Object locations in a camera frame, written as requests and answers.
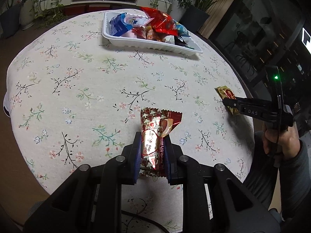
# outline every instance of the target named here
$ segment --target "metal screw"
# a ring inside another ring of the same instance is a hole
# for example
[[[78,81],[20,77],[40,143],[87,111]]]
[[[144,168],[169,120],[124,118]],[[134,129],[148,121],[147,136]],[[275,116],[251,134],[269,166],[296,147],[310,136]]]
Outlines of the metal screw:
[[[82,171],[82,172],[85,172],[88,169],[89,169],[89,165],[87,165],[87,164],[83,164],[83,165],[79,166],[79,170]]]
[[[189,160],[189,157],[187,155],[181,155],[179,157],[179,160],[182,162],[187,162]]]
[[[123,162],[125,160],[125,157],[123,155],[119,155],[116,157],[116,161]]]
[[[217,164],[215,167],[218,171],[223,171],[224,169],[226,169],[225,165],[223,164]]]

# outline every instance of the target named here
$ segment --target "brown floor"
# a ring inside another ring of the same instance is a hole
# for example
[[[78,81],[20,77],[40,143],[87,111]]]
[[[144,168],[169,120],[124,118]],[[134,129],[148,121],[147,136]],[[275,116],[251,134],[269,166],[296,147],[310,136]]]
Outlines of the brown floor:
[[[18,31],[14,36],[0,39],[0,101],[6,92],[7,68],[15,56],[37,37],[49,28],[37,29],[36,25],[24,31]],[[27,219],[29,208],[37,201],[46,199],[49,195],[37,182],[26,165],[15,141],[10,118],[0,110],[0,156],[2,171],[0,171],[0,204],[8,215],[17,223],[23,225]],[[262,122],[254,119],[254,130],[262,129]],[[274,198],[272,207],[279,210],[279,195]]]

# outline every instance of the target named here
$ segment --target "white plastic tray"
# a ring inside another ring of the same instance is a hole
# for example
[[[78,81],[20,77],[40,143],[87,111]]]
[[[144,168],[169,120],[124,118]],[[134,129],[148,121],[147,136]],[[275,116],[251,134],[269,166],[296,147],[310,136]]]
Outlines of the white plastic tray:
[[[103,37],[108,39],[115,46],[134,46],[137,48],[149,48],[158,49],[165,51],[172,51],[175,53],[182,53],[187,56],[191,56],[196,53],[203,53],[202,49],[194,42],[191,37],[184,37],[184,41],[189,47],[194,49],[189,49],[183,46],[176,46],[173,44],[162,43],[152,40],[139,39],[139,38],[129,38],[129,37],[115,37],[110,35],[110,20],[120,12],[108,11],[104,13],[103,21]]]

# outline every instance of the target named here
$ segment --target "floral tablecloth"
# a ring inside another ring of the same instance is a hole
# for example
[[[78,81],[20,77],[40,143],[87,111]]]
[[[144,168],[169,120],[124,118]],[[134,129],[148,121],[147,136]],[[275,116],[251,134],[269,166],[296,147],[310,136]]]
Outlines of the floral tablecloth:
[[[38,182],[51,194],[79,165],[120,154],[140,131],[145,106],[182,112],[172,142],[199,163],[225,164],[243,181],[252,161],[252,120],[231,117],[214,89],[226,85],[245,97],[230,66],[194,34],[203,54],[190,57],[115,47],[102,37],[103,15],[80,15],[50,29],[7,71],[13,132]],[[165,178],[122,188],[122,209],[170,232],[182,229],[182,200],[182,186]],[[159,232],[130,217],[122,221],[124,232]]]

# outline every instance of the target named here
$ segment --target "table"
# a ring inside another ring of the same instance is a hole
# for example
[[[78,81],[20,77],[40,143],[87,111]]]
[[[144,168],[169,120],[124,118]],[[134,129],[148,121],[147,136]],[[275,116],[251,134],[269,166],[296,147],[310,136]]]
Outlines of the table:
[[[225,164],[243,181],[252,161],[252,119],[232,117],[214,89],[226,85],[245,97],[230,66],[194,34],[203,54],[191,57],[112,46],[102,37],[103,15],[79,15],[55,26],[8,68],[13,132],[38,182],[51,194],[79,165],[101,165],[120,154],[140,130],[144,106],[182,112],[172,143],[199,163]],[[122,209],[180,231],[182,186],[142,177],[123,186]],[[124,232],[159,232],[122,220]]]

